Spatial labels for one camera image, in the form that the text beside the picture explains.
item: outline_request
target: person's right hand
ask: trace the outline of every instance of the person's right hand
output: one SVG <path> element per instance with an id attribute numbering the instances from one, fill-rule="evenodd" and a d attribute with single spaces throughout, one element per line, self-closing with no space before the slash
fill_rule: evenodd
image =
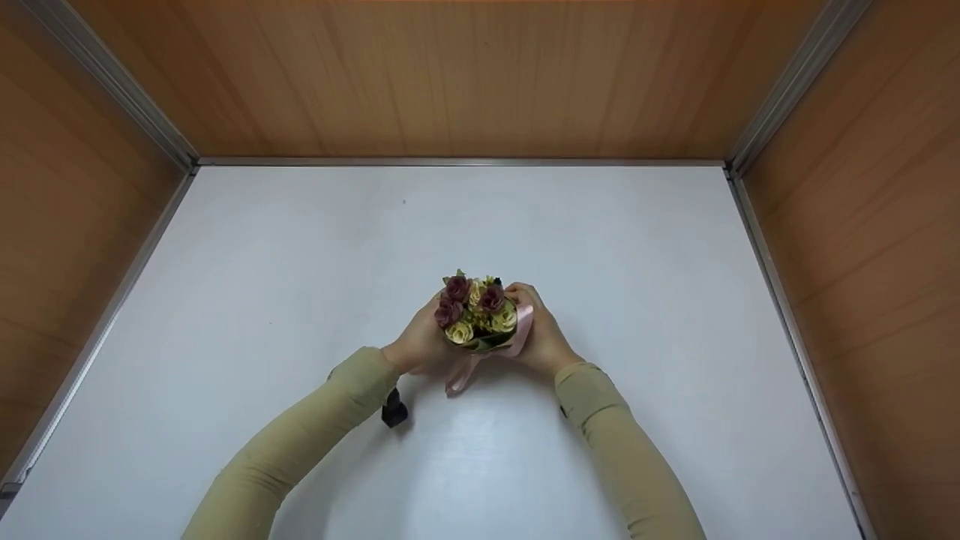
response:
<path id="1" fill-rule="evenodd" d="M 516 360 L 534 370 L 554 377 L 566 366 L 584 361 L 566 342 L 560 331 L 557 319 L 543 305 L 540 294 L 533 285 L 513 283 L 504 292 L 515 304 L 529 304 L 534 307 L 534 324 Z"/>

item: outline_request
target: cream rose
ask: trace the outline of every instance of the cream rose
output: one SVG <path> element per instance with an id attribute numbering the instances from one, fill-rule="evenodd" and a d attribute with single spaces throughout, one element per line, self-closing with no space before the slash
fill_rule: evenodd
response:
<path id="1" fill-rule="evenodd" d="M 446 337 L 457 345 L 463 345 L 473 339 L 473 326 L 467 321 L 457 321 L 445 330 Z"/>
<path id="2" fill-rule="evenodd" d="M 470 307 L 480 306 L 480 296 L 483 295 L 483 289 L 486 288 L 480 280 L 470 280 L 470 295 L 468 298 Z"/>
<path id="3" fill-rule="evenodd" d="M 513 331 L 516 328 L 516 306 L 510 301 L 505 302 L 497 313 L 491 314 L 490 326 L 496 332 Z"/>

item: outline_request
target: long sleeve shirt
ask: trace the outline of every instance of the long sleeve shirt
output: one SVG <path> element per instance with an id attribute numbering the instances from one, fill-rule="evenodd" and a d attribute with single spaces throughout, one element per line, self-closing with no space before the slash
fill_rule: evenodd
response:
<path id="1" fill-rule="evenodd" d="M 221 471 L 186 540 L 266 540 L 284 498 L 350 430 L 386 401 L 399 375 L 379 349 L 360 349 L 326 383 L 277 416 Z M 684 489 L 593 364 L 560 372 L 561 410 L 590 447 L 631 538 L 705 538 Z"/>

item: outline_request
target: pink ribbon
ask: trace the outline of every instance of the pink ribbon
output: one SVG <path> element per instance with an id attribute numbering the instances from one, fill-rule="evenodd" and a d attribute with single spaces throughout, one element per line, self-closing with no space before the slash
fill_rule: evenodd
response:
<path id="1" fill-rule="evenodd" d="M 476 369 L 480 360 L 487 356 L 497 354 L 507 358 L 513 358 L 523 350 L 523 343 L 527 340 L 527 334 L 530 333 L 530 327 L 534 324 L 534 307 L 529 304 L 518 304 L 516 306 L 516 333 L 514 334 L 514 343 L 506 351 L 490 351 L 480 353 L 479 355 L 470 355 L 469 358 L 457 360 L 457 363 L 450 371 L 450 377 L 446 381 L 446 396 L 452 398 L 460 395 L 467 389 L 467 383 L 473 370 Z"/>

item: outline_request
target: green leaf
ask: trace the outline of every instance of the green leaf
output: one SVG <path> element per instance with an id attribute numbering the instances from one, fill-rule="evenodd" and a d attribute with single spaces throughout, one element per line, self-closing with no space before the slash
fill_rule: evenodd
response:
<path id="1" fill-rule="evenodd" d="M 494 347 L 499 347 L 504 343 L 510 341 L 510 338 L 514 336 L 515 331 L 505 331 L 503 333 L 495 333 L 493 335 L 488 335 L 482 339 L 483 342 L 489 345 L 489 349 Z"/>
<path id="2" fill-rule="evenodd" d="M 488 343 L 486 339 L 477 339 L 477 346 L 475 349 L 473 349 L 473 351 L 475 353 L 483 353 L 485 351 L 489 351 L 492 348 L 493 348 L 493 345 Z"/>

